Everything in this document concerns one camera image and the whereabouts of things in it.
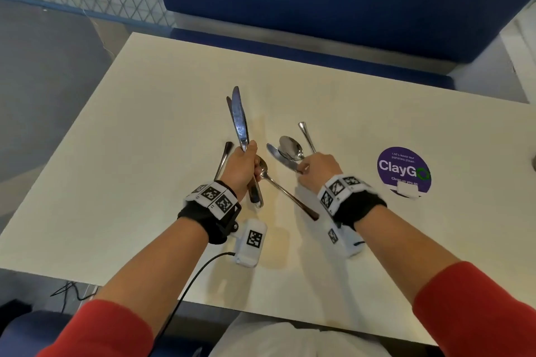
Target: knife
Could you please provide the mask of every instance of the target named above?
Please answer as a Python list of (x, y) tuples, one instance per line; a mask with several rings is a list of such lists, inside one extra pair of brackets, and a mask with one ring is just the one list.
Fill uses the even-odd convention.
[[(249, 145), (248, 124), (245, 119), (244, 108), (242, 107), (242, 99), (240, 97), (240, 90), (237, 86), (233, 89), (233, 98), (227, 98), (227, 105), (231, 110), (231, 117), (233, 118), (233, 124), (236, 129), (236, 135), (242, 150), (246, 150)], [(260, 188), (257, 180), (253, 177), (248, 184), (249, 199), (251, 203), (254, 203), (256, 207), (262, 208), (264, 206), (263, 197), (260, 193)]]
[(286, 158), (283, 153), (277, 148), (275, 148), (272, 144), (266, 144), (266, 148), (268, 149), (268, 151), (270, 151), (272, 157), (277, 159), (281, 164), (291, 169), (292, 171), (297, 172), (298, 174), (303, 174), (303, 172), (298, 171), (298, 163), (296, 161), (289, 160), (288, 158)]

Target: metal spoon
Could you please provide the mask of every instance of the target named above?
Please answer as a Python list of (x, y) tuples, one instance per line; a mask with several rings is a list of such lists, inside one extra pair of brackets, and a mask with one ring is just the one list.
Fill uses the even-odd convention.
[(216, 171), (216, 176), (214, 177), (214, 181), (218, 179), (220, 176), (221, 169), (224, 167), (225, 161), (227, 161), (227, 157), (229, 157), (229, 154), (231, 154), (231, 150), (233, 149), (233, 142), (228, 141), (225, 143), (224, 153), (221, 156), (220, 164), (218, 165), (218, 171)]
[(266, 164), (266, 162), (261, 157), (259, 157), (259, 160), (260, 160), (259, 161), (259, 166), (260, 166), (260, 169), (261, 169), (260, 177), (262, 179), (266, 179), (266, 180), (270, 181), (270, 183), (272, 185), (274, 185), (278, 190), (280, 190), (285, 195), (287, 195), (290, 199), (292, 199), (296, 203), (296, 205), (301, 207), (301, 209), (311, 217), (311, 219), (313, 219), (315, 221), (318, 220), (320, 215), (318, 213), (316, 213), (314, 210), (312, 210), (311, 208), (309, 208), (308, 206), (306, 206), (303, 203), (301, 203), (297, 198), (294, 197), (294, 195), (292, 195), (289, 191), (287, 191), (285, 188), (283, 188), (280, 184), (278, 184), (272, 178), (270, 178), (270, 176), (268, 175), (268, 164)]
[(299, 161), (305, 158), (301, 145), (292, 137), (280, 137), (279, 146), (281, 147), (282, 151), (294, 161)]
[(307, 139), (307, 142), (309, 143), (309, 146), (311, 147), (311, 150), (313, 153), (316, 152), (315, 146), (312, 144), (311, 136), (309, 136), (309, 132), (307, 131), (307, 125), (304, 121), (301, 121), (298, 123), (299, 128), (301, 129), (303, 135)]

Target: left hand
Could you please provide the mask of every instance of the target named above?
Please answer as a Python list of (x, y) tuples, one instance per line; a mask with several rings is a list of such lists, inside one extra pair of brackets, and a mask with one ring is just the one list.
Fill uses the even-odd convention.
[(259, 157), (256, 156), (256, 153), (257, 143), (255, 140), (249, 142), (245, 152), (242, 151), (241, 147), (237, 147), (227, 160), (224, 173), (220, 178), (235, 192), (239, 202), (244, 199), (248, 191), (249, 181), (253, 178), (255, 168), (259, 165)]

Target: silverware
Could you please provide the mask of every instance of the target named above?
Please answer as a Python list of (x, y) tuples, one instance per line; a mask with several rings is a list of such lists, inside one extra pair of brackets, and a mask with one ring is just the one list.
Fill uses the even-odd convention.
[(283, 155), (281, 151), (275, 148), (272, 144), (266, 144), (266, 148), (268, 149), (272, 157), (277, 159), (281, 164), (291, 169), (292, 171), (297, 172), (298, 174), (303, 174), (303, 172), (298, 171), (298, 163), (296, 161), (289, 160)]
[(214, 181), (220, 176), (221, 169), (224, 167), (225, 161), (227, 161), (227, 157), (229, 157), (229, 154), (231, 154), (231, 150), (233, 149), (233, 147), (234, 143), (232, 141), (228, 141), (227, 143), (225, 143), (224, 153), (221, 156), (220, 164), (218, 165), (218, 171), (216, 171)]
[(279, 137), (279, 147), (281, 147), (280, 151), (284, 157), (290, 158), (294, 161), (302, 160), (305, 158), (301, 145), (292, 137)]
[[(246, 150), (249, 145), (248, 124), (245, 120), (244, 108), (242, 107), (242, 99), (240, 97), (240, 90), (237, 86), (233, 89), (233, 98), (227, 97), (227, 105), (231, 111), (231, 117), (233, 118), (233, 124), (236, 129), (236, 135), (242, 150)], [(260, 193), (260, 188), (257, 180), (253, 177), (248, 184), (249, 199), (256, 207), (262, 208), (264, 206), (263, 196)]]
[(307, 131), (307, 125), (305, 124), (304, 121), (301, 121), (298, 123), (298, 126), (300, 127), (303, 135), (307, 139), (307, 142), (309, 143), (309, 146), (311, 147), (312, 152), (315, 153), (316, 152), (315, 146), (312, 144), (311, 136), (309, 136), (309, 132)]
[(262, 179), (266, 179), (268, 181), (270, 181), (270, 183), (272, 185), (274, 185), (277, 189), (279, 189), (281, 192), (283, 192), (285, 195), (287, 195), (290, 199), (292, 199), (296, 205), (298, 205), (299, 207), (301, 207), (301, 209), (307, 213), (311, 219), (313, 220), (318, 220), (318, 218), (320, 217), (320, 215), (318, 213), (316, 213), (314, 210), (312, 210), (311, 208), (309, 208), (308, 206), (304, 205), (303, 203), (301, 203), (297, 198), (295, 198), (289, 191), (287, 191), (285, 188), (283, 188), (280, 184), (278, 184), (277, 182), (275, 182), (272, 178), (270, 178), (270, 176), (268, 175), (268, 164), (266, 164), (266, 162), (261, 158), (259, 157), (259, 166), (260, 166), (260, 177)]

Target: table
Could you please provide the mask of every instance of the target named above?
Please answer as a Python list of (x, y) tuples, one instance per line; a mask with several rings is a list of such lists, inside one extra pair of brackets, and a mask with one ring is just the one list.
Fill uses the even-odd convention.
[[(327, 217), (265, 149), (281, 135), (373, 185), (389, 207), (536, 307), (536, 110), (522, 103), (133, 34), (0, 236), (0, 267), (104, 285), (175, 220), (236, 141), (235, 85), (272, 178)], [(432, 172), (428, 193), (396, 195), (379, 154), (402, 146)], [(268, 225), (259, 265), (224, 257), (186, 300), (433, 343), (369, 249), (341, 259), (287, 197), (261, 182)], [(199, 261), (233, 248), (210, 245)]]

